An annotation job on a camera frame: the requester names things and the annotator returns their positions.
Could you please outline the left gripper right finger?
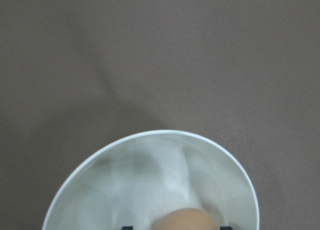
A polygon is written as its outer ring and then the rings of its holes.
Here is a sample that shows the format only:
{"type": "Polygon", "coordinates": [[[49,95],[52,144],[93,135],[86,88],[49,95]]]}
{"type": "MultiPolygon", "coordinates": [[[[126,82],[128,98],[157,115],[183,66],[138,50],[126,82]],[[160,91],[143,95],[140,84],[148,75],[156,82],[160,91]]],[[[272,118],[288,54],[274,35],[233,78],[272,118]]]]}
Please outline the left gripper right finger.
{"type": "Polygon", "coordinates": [[[231,226],[221,226],[220,230],[232,230],[231,226]]]}

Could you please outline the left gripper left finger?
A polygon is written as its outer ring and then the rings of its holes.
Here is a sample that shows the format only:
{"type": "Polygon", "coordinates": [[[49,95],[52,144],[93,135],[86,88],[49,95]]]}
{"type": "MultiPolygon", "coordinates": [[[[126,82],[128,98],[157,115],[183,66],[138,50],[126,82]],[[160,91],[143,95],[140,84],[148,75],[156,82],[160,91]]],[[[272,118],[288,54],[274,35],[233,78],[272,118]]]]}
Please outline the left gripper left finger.
{"type": "Polygon", "coordinates": [[[133,230],[133,226],[123,226],[121,230],[133,230]]]}

